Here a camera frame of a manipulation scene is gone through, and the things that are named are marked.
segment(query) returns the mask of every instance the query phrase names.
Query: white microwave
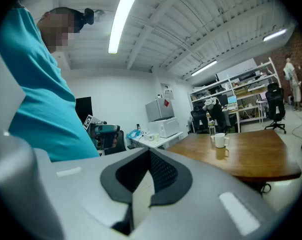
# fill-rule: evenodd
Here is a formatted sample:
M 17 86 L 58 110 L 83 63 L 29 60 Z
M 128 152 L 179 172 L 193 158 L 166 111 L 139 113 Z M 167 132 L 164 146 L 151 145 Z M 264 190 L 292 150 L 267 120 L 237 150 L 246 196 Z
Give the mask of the white microwave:
M 149 123 L 151 134 L 159 134 L 162 138 L 168 138 L 179 132 L 179 123 L 176 117 Z

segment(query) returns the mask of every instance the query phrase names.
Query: floor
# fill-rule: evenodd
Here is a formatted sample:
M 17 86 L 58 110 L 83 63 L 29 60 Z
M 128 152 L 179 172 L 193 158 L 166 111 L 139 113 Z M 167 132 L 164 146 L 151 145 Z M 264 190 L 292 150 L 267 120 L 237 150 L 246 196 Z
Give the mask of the floor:
M 290 155 L 296 159 L 302 171 L 302 111 L 293 111 L 289 105 L 285 106 L 285 119 L 281 123 L 285 124 L 286 134 L 283 130 L 276 129 L 275 132 L 280 136 L 283 142 L 288 147 Z M 272 121 L 267 120 L 263 122 L 263 126 L 259 121 L 241 124 L 242 132 L 252 132 L 263 130 L 265 126 Z M 302 187 L 302 175 L 298 179 L 286 180 L 279 182 L 268 182 L 271 185 L 271 191 L 263 194 L 263 199 L 268 202 L 276 211 L 291 204 Z M 133 219 L 134 226 L 137 227 L 139 223 L 148 215 L 150 198 L 155 193 L 153 179 L 151 174 L 147 172 L 141 184 L 133 193 Z

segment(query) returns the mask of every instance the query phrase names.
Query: ceiling light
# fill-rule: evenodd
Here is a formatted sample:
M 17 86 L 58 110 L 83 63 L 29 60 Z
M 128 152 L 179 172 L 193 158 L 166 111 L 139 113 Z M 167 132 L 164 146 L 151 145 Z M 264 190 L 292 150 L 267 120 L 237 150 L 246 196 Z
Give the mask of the ceiling light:
M 110 35 L 109 54 L 118 52 L 121 34 L 134 2 L 135 0 L 120 0 L 117 6 Z
M 202 72 L 203 70 L 206 70 L 207 68 L 210 68 L 211 66 L 213 66 L 214 64 L 217 64 L 218 62 L 216 60 L 212 61 L 210 64 L 204 66 L 203 68 L 199 69 L 198 71 L 194 72 L 193 74 L 191 74 L 191 76 L 195 76 L 196 74 L 199 74 L 200 72 Z
M 265 41 L 268 41 L 268 40 L 270 40 L 270 39 L 272 39 L 272 38 L 281 36 L 281 35 L 283 35 L 286 31 L 287 31 L 286 29 L 282 29 L 282 30 L 280 30 L 280 31 L 278 31 L 278 32 L 275 32 L 275 33 L 273 33 L 273 34 L 267 35 L 265 38 L 263 38 L 263 41 L 265 42 Z

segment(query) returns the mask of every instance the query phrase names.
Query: mini refrigerator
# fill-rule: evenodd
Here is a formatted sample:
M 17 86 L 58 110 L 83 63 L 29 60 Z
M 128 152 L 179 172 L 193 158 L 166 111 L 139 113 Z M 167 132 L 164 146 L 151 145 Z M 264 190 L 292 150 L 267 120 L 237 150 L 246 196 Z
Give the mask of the mini refrigerator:
M 145 105 L 149 122 L 175 116 L 171 100 L 167 100 L 169 103 L 168 106 L 165 105 L 165 100 L 165 98 L 157 98 L 156 100 Z

